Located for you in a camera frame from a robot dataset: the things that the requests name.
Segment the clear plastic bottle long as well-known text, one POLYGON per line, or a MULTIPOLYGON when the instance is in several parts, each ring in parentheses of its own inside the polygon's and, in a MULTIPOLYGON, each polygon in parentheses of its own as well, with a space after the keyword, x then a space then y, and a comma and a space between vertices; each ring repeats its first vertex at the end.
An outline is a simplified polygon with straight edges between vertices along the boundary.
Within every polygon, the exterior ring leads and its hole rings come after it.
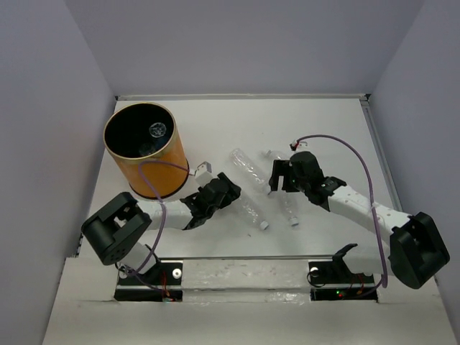
POLYGON ((237 201, 238 210, 255 229, 267 230, 270 224, 258 201, 259 197, 267 196, 269 193, 266 174, 240 148, 233 149, 229 153, 229 159, 241 182, 241 195, 237 201))

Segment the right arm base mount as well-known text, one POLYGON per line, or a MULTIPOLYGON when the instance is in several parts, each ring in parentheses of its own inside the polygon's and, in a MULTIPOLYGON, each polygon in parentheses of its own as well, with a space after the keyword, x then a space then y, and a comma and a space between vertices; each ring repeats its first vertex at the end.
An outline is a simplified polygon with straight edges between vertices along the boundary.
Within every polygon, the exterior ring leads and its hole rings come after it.
POLYGON ((377 288, 372 275, 353 273, 344 258, 358 244, 347 244, 330 259, 308 263, 306 279, 312 301, 372 300, 377 302, 377 288))

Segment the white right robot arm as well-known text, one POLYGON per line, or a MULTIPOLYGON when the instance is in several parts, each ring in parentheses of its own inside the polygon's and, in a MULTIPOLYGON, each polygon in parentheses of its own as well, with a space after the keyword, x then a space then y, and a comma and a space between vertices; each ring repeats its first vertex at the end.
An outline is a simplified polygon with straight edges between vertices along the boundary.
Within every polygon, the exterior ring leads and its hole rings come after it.
POLYGON ((288 160, 274 160, 269 185, 273 191, 302 193, 313 205, 375 234, 377 249, 347 244, 333 255, 331 274, 340 282, 355 274, 392 275, 417 290, 450 261, 428 214, 410 215, 371 201, 345 181, 324 175, 309 151, 297 152, 288 160))

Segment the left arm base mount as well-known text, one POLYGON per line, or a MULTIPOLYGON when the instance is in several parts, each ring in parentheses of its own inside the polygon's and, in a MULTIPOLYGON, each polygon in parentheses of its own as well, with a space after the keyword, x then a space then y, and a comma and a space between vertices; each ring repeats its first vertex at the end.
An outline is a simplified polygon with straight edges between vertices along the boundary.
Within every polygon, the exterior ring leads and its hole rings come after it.
POLYGON ((183 301, 183 261, 161 259, 145 274, 127 276, 125 267, 115 264, 118 280, 114 299, 119 302, 174 303, 183 301))

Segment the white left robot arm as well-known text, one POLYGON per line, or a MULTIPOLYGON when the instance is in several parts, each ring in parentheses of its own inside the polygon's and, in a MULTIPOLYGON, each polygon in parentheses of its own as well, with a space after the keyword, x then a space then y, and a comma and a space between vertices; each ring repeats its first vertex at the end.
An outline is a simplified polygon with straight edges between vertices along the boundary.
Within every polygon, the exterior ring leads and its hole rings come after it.
POLYGON ((241 195, 241 188, 224 173, 176 201, 139 201, 122 192, 100 208, 81 227, 81 233, 106 266, 121 264, 140 282, 159 275, 155 249, 163 230, 198 228, 241 195))

